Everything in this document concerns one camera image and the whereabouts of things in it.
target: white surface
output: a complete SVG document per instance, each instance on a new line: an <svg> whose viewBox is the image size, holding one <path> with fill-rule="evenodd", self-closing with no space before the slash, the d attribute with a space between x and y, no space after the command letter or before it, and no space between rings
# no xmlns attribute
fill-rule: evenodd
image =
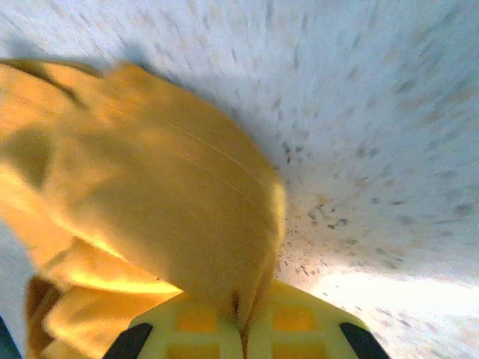
<svg viewBox="0 0 479 359"><path fill-rule="evenodd" d="M479 1L0 9L1 56L143 63L237 120L287 181L279 278L362 317L393 358L479 358ZM1 245L20 341L11 266L28 269Z"/></svg>

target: speckled white wall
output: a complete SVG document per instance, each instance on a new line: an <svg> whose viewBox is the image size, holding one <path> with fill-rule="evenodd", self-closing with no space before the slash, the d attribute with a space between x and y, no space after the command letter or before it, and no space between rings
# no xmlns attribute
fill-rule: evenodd
<svg viewBox="0 0 479 359"><path fill-rule="evenodd" d="M0 9L0 56L131 60L246 129L287 181L280 279L362 317L393 358L479 358L479 1Z"/></svg>

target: yellow cloth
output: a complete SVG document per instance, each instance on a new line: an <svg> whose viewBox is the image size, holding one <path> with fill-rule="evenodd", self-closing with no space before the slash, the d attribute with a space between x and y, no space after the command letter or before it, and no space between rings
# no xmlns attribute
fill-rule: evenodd
<svg viewBox="0 0 479 359"><path fill-rule="evenodd" d="M38 268L28 356L101 358L178 288L244 328L285 201L245 133L133 64L0 62L0 215Z"/></svg>

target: yellow plastic part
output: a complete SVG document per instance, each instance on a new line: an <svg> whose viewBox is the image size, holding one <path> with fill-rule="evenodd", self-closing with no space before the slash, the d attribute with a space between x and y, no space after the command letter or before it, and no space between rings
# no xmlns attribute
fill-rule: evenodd
<svg viewBox="0 0 479 359"><path fill-rule="evenodd" d="M248 359L357 359L339 324L365 323L308 293L275 281L248 333ZM186 293L137 317L153 326L138 359L242 359L237 326Z"/></svg>

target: black corner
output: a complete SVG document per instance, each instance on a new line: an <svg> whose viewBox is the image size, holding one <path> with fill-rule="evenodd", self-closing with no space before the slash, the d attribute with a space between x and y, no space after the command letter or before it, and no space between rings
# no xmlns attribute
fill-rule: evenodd
<svg viewBox="0 0 479 359"><path fill-rule="evenodd" d="M121 332L103 359L136 359L152 330L151 324L141 323Z"/></svg>
<svg viewBox="0 0 479 359"><path fill-rule="evenodd" d="M390 359L373 335L351 323L339 324L358 359Z"/></svg>

